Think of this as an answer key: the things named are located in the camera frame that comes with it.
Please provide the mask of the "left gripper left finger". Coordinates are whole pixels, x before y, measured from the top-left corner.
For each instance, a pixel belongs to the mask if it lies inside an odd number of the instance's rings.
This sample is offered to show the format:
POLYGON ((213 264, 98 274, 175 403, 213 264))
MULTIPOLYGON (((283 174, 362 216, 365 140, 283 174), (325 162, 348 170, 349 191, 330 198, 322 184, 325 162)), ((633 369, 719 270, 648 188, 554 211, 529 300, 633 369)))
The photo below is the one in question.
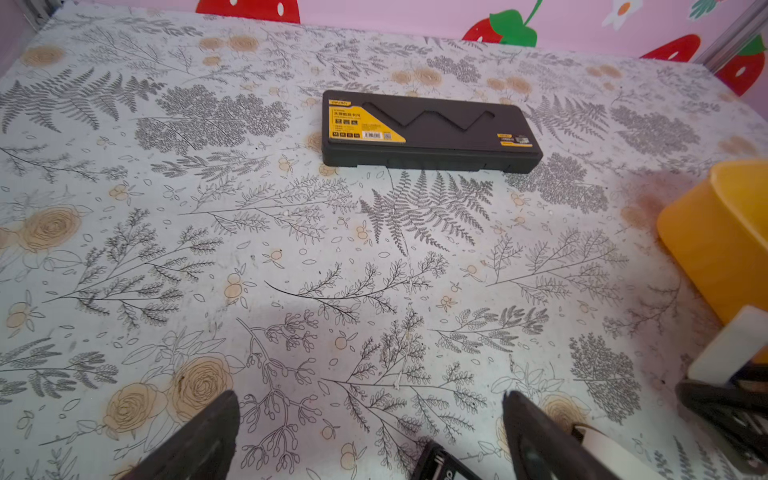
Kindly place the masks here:
POLYGON ((233 390, 224 391, 123 479, 224 480, 239 427, 238 397, 233 390))

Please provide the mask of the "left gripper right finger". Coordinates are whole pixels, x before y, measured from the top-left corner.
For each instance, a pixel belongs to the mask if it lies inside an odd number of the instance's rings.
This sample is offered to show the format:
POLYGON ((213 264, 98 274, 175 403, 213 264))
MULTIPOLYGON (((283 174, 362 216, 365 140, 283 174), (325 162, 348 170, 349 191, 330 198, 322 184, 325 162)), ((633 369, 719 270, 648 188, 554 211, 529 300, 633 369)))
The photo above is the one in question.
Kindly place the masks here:
POLYGON ((617 479, 522 393, 506 392, 502 406, 517 479, 617 479))

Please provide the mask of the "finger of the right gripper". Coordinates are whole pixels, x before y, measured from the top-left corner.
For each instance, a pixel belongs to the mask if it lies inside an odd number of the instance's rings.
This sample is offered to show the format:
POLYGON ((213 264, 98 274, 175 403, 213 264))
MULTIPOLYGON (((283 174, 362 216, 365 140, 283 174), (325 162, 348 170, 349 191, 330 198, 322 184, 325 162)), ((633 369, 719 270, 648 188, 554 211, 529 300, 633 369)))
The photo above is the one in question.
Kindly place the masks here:
POLYGON ((744 474, 767 472, 767 366, 748 364, 723 386, 685 378, 675 393, 731 465, 744 474))

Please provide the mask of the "black stapler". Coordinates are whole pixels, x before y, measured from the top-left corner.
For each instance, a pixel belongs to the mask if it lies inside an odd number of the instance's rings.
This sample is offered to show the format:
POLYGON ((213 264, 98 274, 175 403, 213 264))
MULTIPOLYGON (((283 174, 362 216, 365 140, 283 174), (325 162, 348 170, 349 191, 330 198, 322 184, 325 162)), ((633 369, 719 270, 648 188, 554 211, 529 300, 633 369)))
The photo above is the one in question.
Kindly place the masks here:
POLYGON ((431 440, 424 447, 410 477, 411 480, 480 480, 458 458, 431 440))

